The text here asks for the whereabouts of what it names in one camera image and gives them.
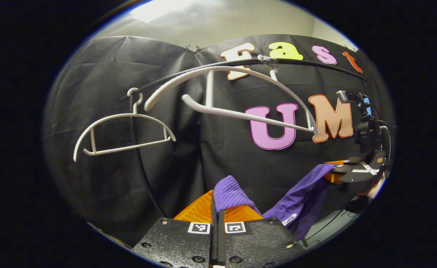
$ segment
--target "black fabric backdrop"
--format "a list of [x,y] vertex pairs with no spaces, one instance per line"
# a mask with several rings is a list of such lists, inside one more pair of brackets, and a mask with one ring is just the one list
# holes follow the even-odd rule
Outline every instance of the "black fabric backdrop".
[[[324,46],[337,59],[339,68],[354,70],[342,56],[347,51],[363,69],[368,92],[361,81],[350,75],[309,66],[280,65],[278,81],[288,86],[306,103],[312,95],[323,94],[335,108],[338,90],[361,91],[375,102],[383,120],[395,137],[395,119],[390,96],[377,68],[361,51],[357,53],[322,39],[284,34],[259,35],[224,41],[194,52],[173,44],[140,37],[109,37],[84,44],[58,75],[45,109],[44,151],[53,179],[62,196],[85,220],[134,245],[152,226],[159,213],[141,182],[134,151],[87,156],[89,136],[80,146],[77,163],[74,145],[92,122],[112,114],[129,112],[128,100],[120,101],[131,87],[141,87],[157,79],[196,66],[224,61],[222,51],[250,42],[251,52],[269,55],[268,45],[284,41],[293,44],[304,60],[320,62],[311,50]],[[249,66],[269,74],[265,66]],[[244,112],[250,107],[267,106],[268,118],[281,120],[276,105],[295,102],[286,93],[253,76],[229,81],[227,72],[215,74],[214,106]],[[147,99],[158,86],[144,91]],[[297,131],[295,142],[283,150],[268,151],[253,143],[249,121],[199,114],[180,99],[184,93],[203,102],[205,76],[193,78],[171,90],[144,112],[171,128],[176,142],[141,148],[145,171],[154,194],[169,217],[174,217],[193,200],[227,175],[233,175],[261,212],[270,209],[314,166],[342,160],[359,153],[353,137],[312,142],[312,134]],[[353,126],[359,113],[352,105]],[[303,109],[296,112],[296,124],[306,125]],[[150,120],[135,119],[138,142],[161,139],[162,127]],[[280,137],[283,128],[268,126],[271,137]],[[130,143],[129,118],[103,123],[95,128],[98,150]],[[355,195],[335,186],[327,190],[320,218],[343,208]]]

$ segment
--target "yellow letter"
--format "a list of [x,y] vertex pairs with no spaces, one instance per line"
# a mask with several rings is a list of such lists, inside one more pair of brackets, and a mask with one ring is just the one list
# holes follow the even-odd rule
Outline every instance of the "yellow letter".
[[[229,49],[227,51],[223,51],[220,54],[220,56],[224,57],[226,61],[252,59],[252,56],[248,51],[253,51],[254,48],[255,47],[253,44],[246,43],[246,44],[242,44],[242,45],[239,45],[237,47],[234,47],[232,49]],[[247,73],[240,73],[239,71],[230,71],[230,73],[228,73],[228,75],[227,75],[227,78],[228,78],[228,80],[233,80],[233,79],[241,78],[245,75],[247,75]]]
[[276,42],[268,46],[273,49],[270,51],[270,57],[276,59],[294,59],[302,60],[303,56],[299,54],[295,46],[286,42]]
[[312,137],[313,142],[321,143],[329,139],[329,134],[326,133],[326,125],[333,139],[337,136],[339,126],[341,126],[339,137],[346,138],[354,134],[350,103],[342,104],[337,99],[335,111],[324,95],[309,97],[309,103],[314,106],[316,111],[317,135]]

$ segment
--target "pink letter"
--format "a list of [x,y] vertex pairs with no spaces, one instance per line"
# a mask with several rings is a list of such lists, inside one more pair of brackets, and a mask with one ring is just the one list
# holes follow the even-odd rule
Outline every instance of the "pink letter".
[[317,54],[317,58],[326,63],[326,64],[336,64],[337,60],[331,54],[329,54],[329,50],[325,47],[313,46],[312,51]]
[[[288,124],[295,124],[295,111],[298,110],[298,105],[294,103],[285,103],[278,105],[276,110],[283,115],[283,122]],[[259,117],[265,117],[270,113],[268,107],[259,106],[253,107],[245,111],[246,114],[253,114]],[[290,146],[296,137],[296,130],[285,127],[283,137],[273,139],[268,134],[268,125],[263,122],[250,121],[251,135],[254,143],[266,150],[281,150]]]

